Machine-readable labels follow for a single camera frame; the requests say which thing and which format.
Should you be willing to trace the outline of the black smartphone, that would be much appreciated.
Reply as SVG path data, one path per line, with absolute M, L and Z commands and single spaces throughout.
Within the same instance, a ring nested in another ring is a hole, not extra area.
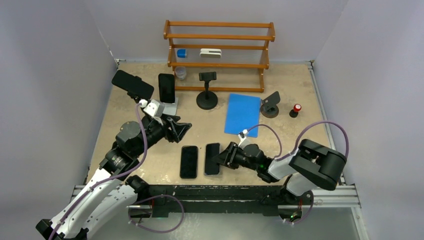
M 183 146 L 180 156 L 179 176 L 181 179 L 195 179 L 198 172 L 198 147 Z

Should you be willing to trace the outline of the black round-base phone stand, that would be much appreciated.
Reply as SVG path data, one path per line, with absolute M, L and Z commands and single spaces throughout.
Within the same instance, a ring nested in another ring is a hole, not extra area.
M 209 90 L 209 83 L 217 79 L 217 73 L 213 72 L 200 72 L 199 80 L 204 82 L 204 91 L 200 92 L 196 97 L 196 104 L 203 110 L 211 110 L 218 104 L 217 95 Z

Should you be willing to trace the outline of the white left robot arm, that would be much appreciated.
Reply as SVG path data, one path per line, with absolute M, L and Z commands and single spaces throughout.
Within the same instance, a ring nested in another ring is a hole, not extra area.
M 178 143 L 192 127 L 179 123 L 179 116 L 128 121 L 120 127 L 112 148 L 100 162 L 91 180 L 60 213 L 41 219 L 36 230 L 46 240 L 89 240 L 99 228 L 126 206 L 149 199 L 149 184 L 130 175 L 146 157 L 145 151 L 166 139 Z

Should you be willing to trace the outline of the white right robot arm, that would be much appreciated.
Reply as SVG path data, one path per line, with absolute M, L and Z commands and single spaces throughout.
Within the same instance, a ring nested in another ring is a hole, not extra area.
M 240 147 L 231 142 L 225 150 L 213 156 L 212 161 L 233 170 L 239 167 L 253 170 L 269 184 L 286 179 L 280 196 L 284 202 L 292 204 L 315 188 L 335 190 L 347 157 L 315 141 L 303 139 L 294 154 L 282 160 L 266 156 L 257 144 Z

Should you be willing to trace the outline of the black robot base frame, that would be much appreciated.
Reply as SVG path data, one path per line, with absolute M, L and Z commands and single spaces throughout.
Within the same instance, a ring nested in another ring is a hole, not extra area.
M 141 193 L 124 193 L 119 186 L 107 195 L 105 203 L 123 203 L 127 208 L 152 210 L 154 218 L 170 213 L 262 214 L 266 217 L 291 215 L 315 208 L 353 208 L 360 201 L 354 186 L 335 190 L 316 188 L 295 196 L 280 185 L 153 185 Z

